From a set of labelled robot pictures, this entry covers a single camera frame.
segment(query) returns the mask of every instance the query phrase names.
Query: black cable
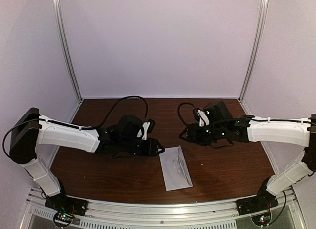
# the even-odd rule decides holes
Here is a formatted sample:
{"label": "black cable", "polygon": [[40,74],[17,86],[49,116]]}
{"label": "black cable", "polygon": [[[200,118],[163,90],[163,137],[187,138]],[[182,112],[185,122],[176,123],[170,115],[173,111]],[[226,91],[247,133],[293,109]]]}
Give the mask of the black cable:
{"label": "black cable", "polygon": [[8,135],[14,130],[14,129],[16,129],[17,127],[20,127],[21,125],[24,125],[24,124],[27,124],[27,123],[30,123],[30,122],[33,122],[33,121],[40,121],[40,120],[43,120],[43,119],[31,119],[31,120],[27,120],[27,121],[24,121],[24,122],[22,122],[22,123],[20,123],[20,124],[17,124],[16,126],[14,126],[14,127],[12,127],[11,129],[9,129],[9,131],[4,135],[4,138],[3,138],[3,141],[2,141],[2,149],[3,149],[3,152],[4,152],[4,154],[7,156],[7,157],[9,157],[10,159],[11,159],[11,157],[10,157],[10,155],[7,153],[7,151],[5,150],[5,140],[6,140],[6,138],[8,137]]}
{"label": "black cable", "polygon": [[283,208],[282,208],[281,212],[279,213],[279,215],[278,215],[272,222],[270,222],[269,225],[271,225],[272,223],[274,223],[274,222],[281,216],[281,214],[283,213],[283,211],[284,211],[284,209],[285,209],[285,207],[286,207],[286,194],[285,194],[284,191],[282,191],[282,192],[283,192],[283,194],[284,194],[284,205],[283,205]]}
{"label": "black cable", "polygon": [[310,124],[310,125],[316,125],[315,123],[312,123],[310,121],[300,121],[300,120],[295,120],[295,119],[251,119],[252,121],[255,122],[269,122],[269,121],[279,121],[279,122],[293,122],[293,123],[304,123],[304,124]]}
{"label": "black cable", "polygon": [[185,126],[188,126],[188,124],[184,121],[184,119],[182,118],[181,113],[180,113],[180,108],[181,108],[183,105],[189,105],[189,106],[193,107],[194,109],[196,109],[196,107],[195,107],[192,103],[190,103],[190,102],[183,102],[183,103],[180,103],[180,104],[178,105],[178,110],[177,110],[178,117],[179,117],[179,119],[181,120],[181,122],[182,122]]}
{"label": "black cable", "polygon": [[147,118],[147,115],[148,115],[148,103],[147,101],[141,97],[141,96],[127,96],[127,97],[123,97],[119,100],[117,100],[117,102],[115,102],[113,104],[113,106],[110,108],[109,112],[107,113],[107,115],[104,117],[103,121],[96,125],[96,126],[92,126],[92,127],[81,127],[81,126],[76,126],[76,125],[72,125],[72,124],[67,124],[67,123],[63,123],[63,122],[59,122],[59,121],[56,121],[56,120],[49,120],[48,122],[50,123],[53,123],[53,124],[59,124],[59,125],[62,125],[62,126],[66,126],[66,127],[69,127],[69,128],[73,128],[73,129],[81,129],[81,130],[93,130],[93,129],[98,129],[100,127],[102,127],[104,125],[104,123],[107,121],[108,117],[110,116],[111,112],[114,110],[115,106],[120,103],[121,101],[123,100],[126,100],[126,99],[130,99],[130,98],[138,98],[140,100],[142,100],[144,103],[145,103],[145,106],[146,106],[146,110],[145,110],[145,116],[144,116],[144,121],[146,120]]}

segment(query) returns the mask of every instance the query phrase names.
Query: metal corner post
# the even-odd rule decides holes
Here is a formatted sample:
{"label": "metal corner post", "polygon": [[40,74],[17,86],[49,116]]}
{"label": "metal corner post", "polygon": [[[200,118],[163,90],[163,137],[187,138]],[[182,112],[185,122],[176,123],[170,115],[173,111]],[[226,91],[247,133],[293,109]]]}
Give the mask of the metal corner post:
{"label": "metal corner post", "polygon": [[259,52],[260,41],[262,38],[264,26],[266,23],[267,12],[268,12],[268,3],[269,3],[269,0],[261,0],[257,30],[256,30],[256,34],[255,34],[255,40],[254,40],[254,44],[253,44],[252,51],[251,51],[251,56],[250,56],[250,61],[249,61],[245,81],[243,83],[242,90],[241,90],[240,97],[239,97],[239,101],[241,101],[241,102],[245,98],[246,91],[247,91],[247,88],[249,86],[250,78],[251,78],[255,63],[256,63],[257,55]]}
{"label": "metal corner post", "polygon": [[54,5],[54,10],[55,10],[55,15],[56,15],[56,22],[57,22],[57,27],[58,27],[58,31],[59,31],[60,42],[61,42],[62,50],[64,53],[68,73],[70,76],[72,86],[73,86],[74,91],[75,91],[76,98],[77,98],[78,102],[80,102],[82,100],[82,96],[81,96],[78,82],[76,79],[76,75],[74,72],[74,67],[73,67],[73,64],[72,64],[71,58],[70,58],[70,53],[69,53],[69,48],[68,48],[68,44],[67,44],[64,23],[63,23],[63,17],[62,17],[62,12],[61,12],[61,7],[60,7],[60,1],[53,0],[53,5]]}

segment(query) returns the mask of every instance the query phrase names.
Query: enclosure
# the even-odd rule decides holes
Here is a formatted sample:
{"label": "enclosure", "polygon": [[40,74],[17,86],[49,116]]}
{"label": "enclosure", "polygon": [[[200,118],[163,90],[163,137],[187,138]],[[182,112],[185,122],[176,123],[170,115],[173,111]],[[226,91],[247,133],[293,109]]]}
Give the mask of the enclosure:
{"label": "enclosure", "polygon": [[[256,228],[235,201],[255,195],[303,147],[186,143],[181,102],[224,100],[233,117],[300,119],[316,113],[316,0],[0,0],[1,138],[30,107],[83,126],[98,124],[128,95],[146,98],[152,132],[180,145],[193,187],[166,191],[159,157],[111,159],[40,145],[37,153],[69,196],[89,201],[69,228]],[[192,110],[183,117],[194,121]],[[138,100],[116,107],[142,115]],[[55,228],[38,185],[4,154],[2,228]],[[314,228],[315,177],[287,188],[270,228]],[[277,215],[285,202],[277,196]]]}

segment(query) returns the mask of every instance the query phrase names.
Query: black mounting plate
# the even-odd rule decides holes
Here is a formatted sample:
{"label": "black mounting plate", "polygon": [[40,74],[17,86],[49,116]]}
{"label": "black mounting plate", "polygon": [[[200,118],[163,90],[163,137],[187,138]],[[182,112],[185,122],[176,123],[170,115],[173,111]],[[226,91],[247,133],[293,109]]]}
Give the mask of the black mounting plate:
{"label": "black mounting plate", "polygon": [[267,201],[266,198],[254,196],[250,198],[239,199],[237,200],[236,204],[239,215],[244,215],[265,211],[268,210],[269,207],[277,207],[278,201],[276,199]]}
{"label": "black mounting plate", "polygon": [[[79,216],[85,215],[85,212],[88,206],[88,201],[83,200],[83,199],[71,198],[71,197],[67,197],[66,200],[67,200],[67,205],[74,206],[75,215],[79,215]],[[55,209],[48,200],[46,200],[45,206],[47,208]],[[73,213],[73,208],[72,207],[65,208],[63,212],[71,215]]]}

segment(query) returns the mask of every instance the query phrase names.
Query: white envelope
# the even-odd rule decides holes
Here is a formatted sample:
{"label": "white envelope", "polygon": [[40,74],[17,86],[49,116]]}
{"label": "white envelope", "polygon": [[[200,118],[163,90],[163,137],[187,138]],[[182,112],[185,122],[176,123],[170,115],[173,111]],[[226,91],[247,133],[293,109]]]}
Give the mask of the white envelope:
{"label": "white envelope", "polygon": [[167,191],[193,186],[180,146],[166,148],[159,156]]}

